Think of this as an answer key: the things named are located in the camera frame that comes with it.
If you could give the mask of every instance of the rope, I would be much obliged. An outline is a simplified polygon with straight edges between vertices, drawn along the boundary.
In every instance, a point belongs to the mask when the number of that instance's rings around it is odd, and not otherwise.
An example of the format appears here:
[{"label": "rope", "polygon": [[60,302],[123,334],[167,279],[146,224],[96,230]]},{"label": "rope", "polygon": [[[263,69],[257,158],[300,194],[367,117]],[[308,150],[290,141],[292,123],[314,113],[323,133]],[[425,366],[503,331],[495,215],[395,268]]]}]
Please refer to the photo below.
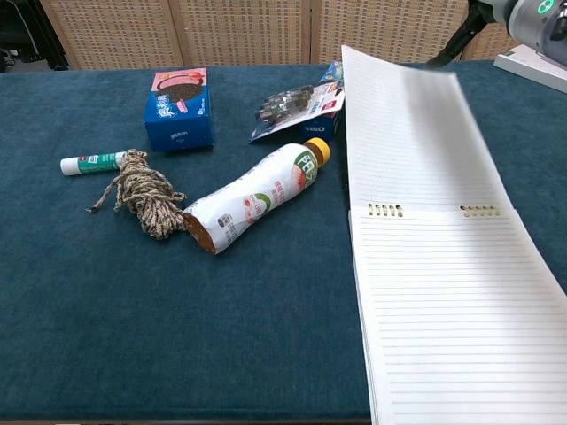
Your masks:
[{"label": "rope", "polygon": [[120,164],[120,174],[87,211],[96,213],[116,187],[114,211],[127,206],[138,217],[145,233],[156,239],[167,239],[176,230],[187,230],[182,211],[174,204],[183,201],[185,195],[174,192],[165,175],[149,168],[146,157],[147,153],[143,151],[126,151]]}]

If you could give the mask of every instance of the spiral notebook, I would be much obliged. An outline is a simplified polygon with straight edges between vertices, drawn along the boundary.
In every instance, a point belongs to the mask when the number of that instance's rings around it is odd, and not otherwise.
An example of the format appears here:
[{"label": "spiral notebook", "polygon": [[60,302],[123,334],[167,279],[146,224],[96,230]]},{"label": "spiral notebook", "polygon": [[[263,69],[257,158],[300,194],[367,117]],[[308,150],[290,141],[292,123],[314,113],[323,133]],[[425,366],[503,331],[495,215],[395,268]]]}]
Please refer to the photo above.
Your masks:
[{"label": "spiral notebook", "polygon": [[455,75],[343,64],[373,423],[567,424],[567,298]]}]

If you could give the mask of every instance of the glue stick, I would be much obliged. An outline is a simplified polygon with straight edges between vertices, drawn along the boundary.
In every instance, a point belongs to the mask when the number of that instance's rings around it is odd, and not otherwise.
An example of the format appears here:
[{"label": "glue stick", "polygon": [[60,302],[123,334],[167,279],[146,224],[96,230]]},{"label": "glue stick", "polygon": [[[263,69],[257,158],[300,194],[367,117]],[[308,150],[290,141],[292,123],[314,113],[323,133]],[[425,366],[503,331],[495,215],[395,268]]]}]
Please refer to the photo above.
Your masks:
[{"label": "glue stick", "polygon": [[64,175],[98,173],[99,171],[118,170],[124,152],[103,153],[88,157],[63,158],[59,166]]},{"label": "glue stick", "polygon": [[330,158],[329,145],[315,137],[289,143],[248,173],[183,212],[190,233],[212,254],[225,250],[257,219],[298,195]]}]

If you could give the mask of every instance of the blue box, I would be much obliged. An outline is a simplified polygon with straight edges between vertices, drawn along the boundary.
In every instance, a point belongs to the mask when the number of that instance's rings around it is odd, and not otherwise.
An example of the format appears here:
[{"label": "blue box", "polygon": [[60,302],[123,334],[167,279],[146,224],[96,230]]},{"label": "blue box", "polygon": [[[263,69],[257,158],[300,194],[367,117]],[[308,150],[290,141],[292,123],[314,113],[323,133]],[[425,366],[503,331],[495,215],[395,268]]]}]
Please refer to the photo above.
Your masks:
[{"label": "blue box", "polygon": [[[319,82],[336,81],[343,84],[343,66],[340,62],[331,62],[325,74]],[[304,140],[312,137],[321,137],[325,142],[330,142],[335,138],[338,127],[338,115],[340,111],[329,112],[324,115],[307,120],[301,123],[301,136]]]},{"label": "blue box", "polygon": [[156,73],[144,124],[153,151],[212,145],[206,69]]}]

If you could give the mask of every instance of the blue tablecloth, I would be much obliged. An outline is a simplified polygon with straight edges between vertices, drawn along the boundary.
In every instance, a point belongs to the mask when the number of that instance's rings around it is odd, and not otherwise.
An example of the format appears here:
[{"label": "blue tablecloth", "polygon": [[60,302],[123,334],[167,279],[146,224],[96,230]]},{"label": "blue tablecloth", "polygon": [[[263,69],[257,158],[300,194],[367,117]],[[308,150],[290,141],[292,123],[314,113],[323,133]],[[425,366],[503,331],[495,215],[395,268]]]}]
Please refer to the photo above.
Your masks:
[{"label": "blue tablecloth", "polygon": [[[188,202],[231,182],[300,140],[291,129],[248,145],[262,99],[324,69],[210,68],[216,145],[150,165]],[[567,95],[486,62],[448,69],[565,289]],[[113,198],[85,212],[113,174],[58,168],[149,150],[153,72],[0,76],[0,419],[368,418],[344,129],[314,186],[221,255],[186,234],[158,242]]]}]

